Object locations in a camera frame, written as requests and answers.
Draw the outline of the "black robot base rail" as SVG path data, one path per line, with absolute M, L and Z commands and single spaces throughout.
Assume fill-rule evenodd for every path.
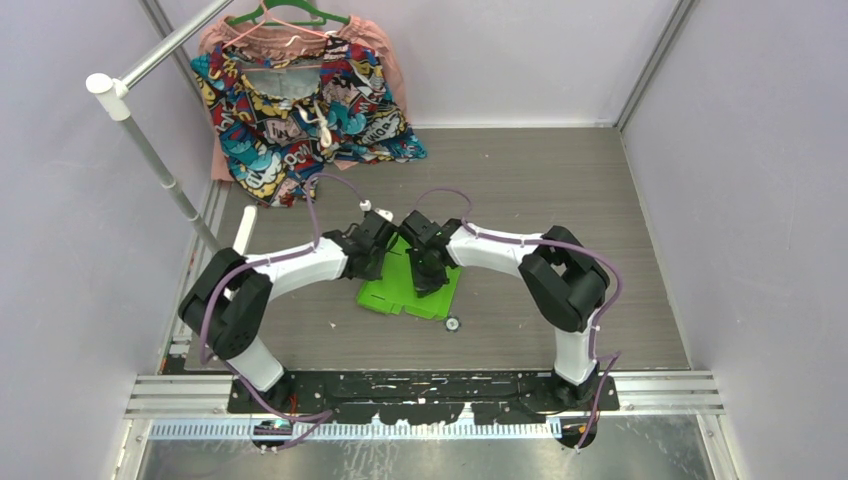
M 395 425 L 451 424 L 469 409 L 477 425 L 541 423 L 547 416 L 620 407 L 612 378 L 590 376 L 587 387 L 569 387 L 551 371 L 290 371 L 264 394 L 290 415 L 330 412 L 339 424 L 374 419 Z

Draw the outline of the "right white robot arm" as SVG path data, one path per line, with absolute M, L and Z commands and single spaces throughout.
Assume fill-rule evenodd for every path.
M 475 267 L 521 279 L 542 317 L 553 327 L 558 403 L 582 409 L 594 396 L 601 316 L 619 298 L 623 281 L 601 255 L 584 247 L 570 230 L 518 234 L 483 228 L 464 219 L 438 224 L 411 212 L 398 233 L 408 246 L 413 285 L 421 296 L 448 282 L 449 270 Z

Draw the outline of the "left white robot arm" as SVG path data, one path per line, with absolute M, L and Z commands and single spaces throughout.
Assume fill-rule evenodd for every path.
M 285 367 L 259 338 L 268 303 L 319 282 L 378 279 L 395 233 L 393 214 L 374 209 L 348 232 L 323 233 L 316 245 L 249 257 L 221 249 L 182 299 L 178 316 L 252 385 L 257 405 L 280 412 L 290 403 L 292 388 L 283 379 Z

